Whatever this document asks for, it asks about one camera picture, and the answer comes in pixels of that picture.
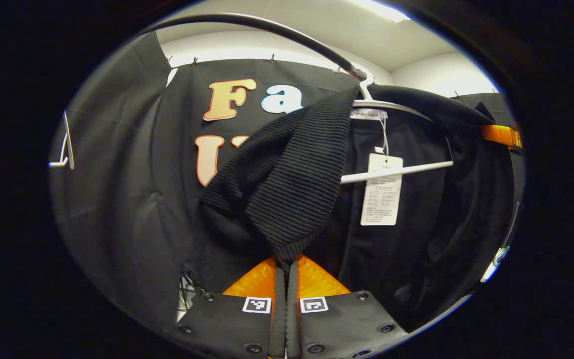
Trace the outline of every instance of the white wall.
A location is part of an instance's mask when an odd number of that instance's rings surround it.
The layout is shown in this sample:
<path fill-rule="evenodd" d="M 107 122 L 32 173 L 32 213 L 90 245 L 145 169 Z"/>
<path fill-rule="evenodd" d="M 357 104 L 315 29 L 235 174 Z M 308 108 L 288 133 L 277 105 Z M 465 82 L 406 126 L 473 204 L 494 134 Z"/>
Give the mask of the white wall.
<path fill-rule="evenodd" d="M 459 52 L 422 59 L 391 73 L 396 86 L 422 89 L 446 97 L 499 93 L 478 66 Z"/>
<path fill-rule="evenodd" d="M 376 84 L 392 85 L 391 74 L 380 66 L 362 57 L 351 54 L 341 48 L 328 45 L 349 61 L 361 64 L 373 73 Z M 290 39 L 265 31 L 228 31 L 200 34 L 177 39 L 161 44 L 161 48 L 172 67 L 182 66 L 194 61 L 214 61 L 223 59 L 270 59 L 272 54 L 276 61 L 312 64 L 330 69 L 337 69 L 332 63 L 317 52 L 295 43 Z"/>

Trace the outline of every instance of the white tag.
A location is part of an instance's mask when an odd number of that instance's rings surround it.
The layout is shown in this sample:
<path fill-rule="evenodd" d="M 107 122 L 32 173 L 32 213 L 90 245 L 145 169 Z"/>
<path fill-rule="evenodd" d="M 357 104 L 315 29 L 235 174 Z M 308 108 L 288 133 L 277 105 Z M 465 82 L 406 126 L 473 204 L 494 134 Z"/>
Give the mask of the white tag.
<path fill-rule="evenodd" d="M 382 121 L 387 115 L 387 112 L 376 109 L 353 109 L 349 118 L 354 120 L 375 120 Z"/>
<path fill-rule="evenodd" d="M 403 159 L 369 153 L 369 172 L 394 170 L 403 167 Z M 400 188 L 403 175 L 372 178 L 367 180 L 365 198 L 362 202 L 360 225 L 395 225 L 398 217 Z"/>

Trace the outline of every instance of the black knit fabric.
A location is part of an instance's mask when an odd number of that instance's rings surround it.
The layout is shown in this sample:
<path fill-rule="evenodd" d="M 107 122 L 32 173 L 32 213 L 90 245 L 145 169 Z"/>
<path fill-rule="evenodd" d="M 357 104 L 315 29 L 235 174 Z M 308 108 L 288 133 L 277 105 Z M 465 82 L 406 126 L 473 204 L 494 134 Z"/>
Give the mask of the black knit fabric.
<path fill-rule="evenodd" d="M 201 194 L 213 229 L 238 244 L 257 229 L 288 272 L 333 210 L 357 95 L 355 86 L 253 133 Z"/>

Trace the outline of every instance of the ceiling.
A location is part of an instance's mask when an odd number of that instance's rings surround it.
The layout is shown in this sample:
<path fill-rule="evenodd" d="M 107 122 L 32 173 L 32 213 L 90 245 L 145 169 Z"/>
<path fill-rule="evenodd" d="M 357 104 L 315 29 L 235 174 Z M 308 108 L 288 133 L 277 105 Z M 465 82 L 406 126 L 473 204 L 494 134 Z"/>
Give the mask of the ceiling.
<path fill-rule="evenodd" d="M 171 16 L 244 13 L 300 30 L 392 72 L 418 60 L 458 52 L 413 20 L 392 22 L 350 0 L 205 0 Z M 221 31 L 255 30 L 228 23 L 191 23 L 157 31 L 159 42 Z"/>

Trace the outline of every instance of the ceiling light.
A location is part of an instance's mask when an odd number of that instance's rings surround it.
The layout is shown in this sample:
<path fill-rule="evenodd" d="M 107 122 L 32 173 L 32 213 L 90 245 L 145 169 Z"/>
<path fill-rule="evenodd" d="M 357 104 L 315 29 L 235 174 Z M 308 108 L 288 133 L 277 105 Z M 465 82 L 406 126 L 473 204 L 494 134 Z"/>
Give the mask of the ceiling light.
<path fill-rule="evenodd" d="M 411 20 L 410 17 L 401 13 L 400 11 L 389 7 L 385 4 L 381 4 L 380 2 L 371 1 L 371 0 L 349 0 L 357 5 L 364 7 L 365 9 L 369 9 L 374 13 L 388 18 L 393 22 L 401 22 L 403 20 Z"/>

